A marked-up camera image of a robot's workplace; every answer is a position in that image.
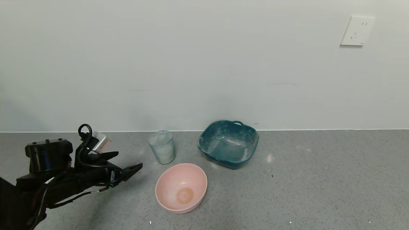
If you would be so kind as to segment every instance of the clear glass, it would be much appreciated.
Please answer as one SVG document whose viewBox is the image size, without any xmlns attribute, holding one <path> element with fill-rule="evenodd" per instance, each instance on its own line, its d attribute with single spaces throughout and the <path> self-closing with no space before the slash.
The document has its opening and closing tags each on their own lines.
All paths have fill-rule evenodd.
<svg viewBox="0 0 409 230">
<path fill-rule="evenodd" d="M 175 143 L 169 131 L 161 130 L 153 133 L 148 142 L 160 164 L 166 165 L 175 159 Z"/>
</svg>

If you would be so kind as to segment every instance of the pink plastic bowl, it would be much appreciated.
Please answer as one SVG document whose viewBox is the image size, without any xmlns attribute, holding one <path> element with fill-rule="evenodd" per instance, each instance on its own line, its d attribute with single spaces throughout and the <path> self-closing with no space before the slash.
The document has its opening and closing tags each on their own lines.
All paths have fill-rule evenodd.
<svg viewBox="0 0 409 230">
<path fill-rule="evenodd" d="M 197 165 L 183 163 L 170 167 L 156 183 L 156 199 L 162 207 L 174 213 L 195 209 L 207 189 L 205 172 Z"/>
</svg>

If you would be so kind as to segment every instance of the wall socket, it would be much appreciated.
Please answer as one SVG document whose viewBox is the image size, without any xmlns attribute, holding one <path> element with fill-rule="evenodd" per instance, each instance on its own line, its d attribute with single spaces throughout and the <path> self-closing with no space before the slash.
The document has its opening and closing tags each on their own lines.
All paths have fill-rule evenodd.
<svg viewBox="0 0 409 230">
<path fill-rule="evenodd" d="M 374 23 L 375 18 L 351 17 L 341 45 L 364 45 Z"/>
</svg>

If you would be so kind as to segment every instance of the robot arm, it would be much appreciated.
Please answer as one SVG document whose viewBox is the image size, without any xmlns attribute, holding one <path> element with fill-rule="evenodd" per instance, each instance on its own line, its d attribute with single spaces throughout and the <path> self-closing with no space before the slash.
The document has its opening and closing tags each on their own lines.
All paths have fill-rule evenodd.
<svg viewBox="0 0 409 230">
<path fill-rule="evenodd" d="M 89 132 L 82 133 L 83 127 L 88 127 Z M 45 140 L 26 146 L 30 173 L 18 178 L 16 186 L 0 178 L 0 230 L 32 230 L 46 218 L 46 208 L 57 208 L 90 194 L 82 192 L 92 186 L 104 186 L 94 191 L 103 192 L 142 168 L 142 163 L 122 169 L 108 162 L 118 152 L 103 153 L 110 140 L 93 133 L 89 125 L 81 125 L 78 133 L 83 142 L 76 149 L 74 167 L 69 141 Z"/>
</svg>

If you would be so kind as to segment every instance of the bowl rim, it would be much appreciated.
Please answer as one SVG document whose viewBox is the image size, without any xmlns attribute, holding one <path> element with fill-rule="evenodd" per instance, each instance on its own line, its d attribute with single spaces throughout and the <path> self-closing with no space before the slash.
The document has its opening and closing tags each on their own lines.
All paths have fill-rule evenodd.
<svg viewBox="0 0 409 230">
<path fill-rule="evenodd" d="M 191 205 L 191 206 L 189 206 L 189 207 L 187 207 L 187 208 L 184 208 L 184 209 L 171 209 L 171 208 L 168 208 L 168 207 L 164 206 L 164 205 L 159 201 L 159 199 L 158 199 L 158 197 L 157 197 L 157 185 L 158 185 L 160 179 L 162 178 L 162 176 L 163 176 L 168 170 L 170 170 L 171 168 L 176 167 L 176 166 L 178 166 L 178 165 L 193 165 L 193 166 L 199 168 L 200 171 L 202 171 L 202 173 L 204 174 L 204 178 L 205 178 L 205 180 L 206 180 L 206 186 L 205 186 L 205 188 L 204 188 L 204 192 L 203 192 L 202 196 L 200 197 L 200 199 L 199 199 L 197 202 L 195 202 L 193 205 Z M 157 202 L 158 202 L 162 207 L 164 207 L 165 209 L 167 209 L 167 210 L 169 210 L 169 211 L 172 211 L 172 212 L 180 212 L 180 211 L 184 211 L 184 210 L 187 210 L 187 209 L 190 209 L 190 208 L 194 207 L 195 205 L 197 205 L 198 203 L 200 203 L 200 202 L 202 201 L 203 197 L 204 197 L 205 194 L 206 194 L 206 191 L 207 191 L 207 175 L 206 175 L 206 173 L 204 172 L 204 170 L 203 170 L 201 167 L 199 167 L 198 165 L 192 164 L 192 163 L 180 163 L 180 164 L 174 165 L 174 166 L 172 166 L 172 167 L 166 169 L 166 171 L 164 171 L 164 172 L 162 173 L 162 175 L 160 175 L 160 177 L 159 177 L 159 179 L 157 180 L 156 185 L 155 185 L 155 197 L 156 197 Z"/>
</svg>

